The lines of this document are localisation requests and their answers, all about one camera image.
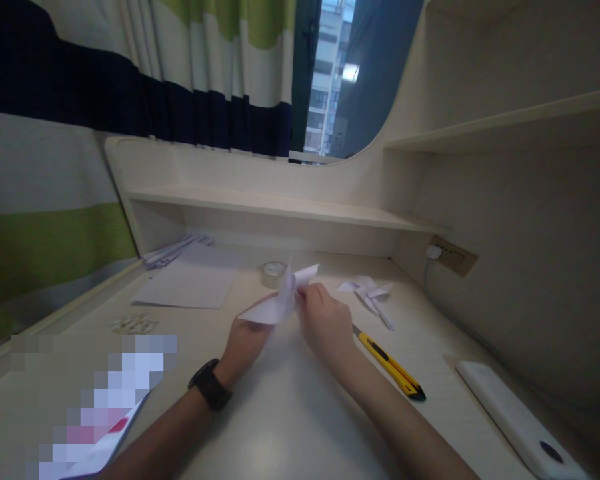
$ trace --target tape roll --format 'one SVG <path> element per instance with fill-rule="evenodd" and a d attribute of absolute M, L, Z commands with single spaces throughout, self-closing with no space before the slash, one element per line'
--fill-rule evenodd
<path fill-rule="evenodd" d="M 282 262 L 265 263 L 260 267 L 260 283 L 268 289 L 278 290 L 286 269 L 287 266 Z"/>

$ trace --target building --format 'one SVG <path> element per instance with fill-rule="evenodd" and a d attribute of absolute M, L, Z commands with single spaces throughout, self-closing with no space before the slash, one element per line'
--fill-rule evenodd
<path fill-rule="evenodd" d="M 343 75 L 355 78 L 356 72 L 345 72 L 354 8 L 355 0 L 322 2 L 304 147 L 316 155 L 331 149 Z"/>

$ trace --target person's right hand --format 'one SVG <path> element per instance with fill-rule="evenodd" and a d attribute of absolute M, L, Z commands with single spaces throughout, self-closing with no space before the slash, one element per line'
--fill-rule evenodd
<path fill-rule="evenodd" d="M 298 287 L 298 304 L 303 337 L 316 358 L 332 373 L 339 373 L 359 352 L 353 343 L 349 307 L 330 296 L 322 283 Z"/>

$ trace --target person's left hand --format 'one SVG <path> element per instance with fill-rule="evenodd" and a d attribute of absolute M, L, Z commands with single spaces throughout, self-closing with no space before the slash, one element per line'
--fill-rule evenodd
<path fill-rule="evenodd" d="M 225 352 L 213 370 L 215 377 L 227 390 L 232 390 L 236 382 L 248 372 L 273 330 L 273 325 L 241 320 L 240 315 L 276 295 L 277 292 L 267 295 L 234 318 Z"/>

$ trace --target curtain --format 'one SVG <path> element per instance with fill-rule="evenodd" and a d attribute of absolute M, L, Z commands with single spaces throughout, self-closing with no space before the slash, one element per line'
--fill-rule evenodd
<path fill-rule="evenodd" d="M 137 258 L 108 134 L 288 156 L 294 16 L 289 0 L 0 1 L 0 340 Z"/>

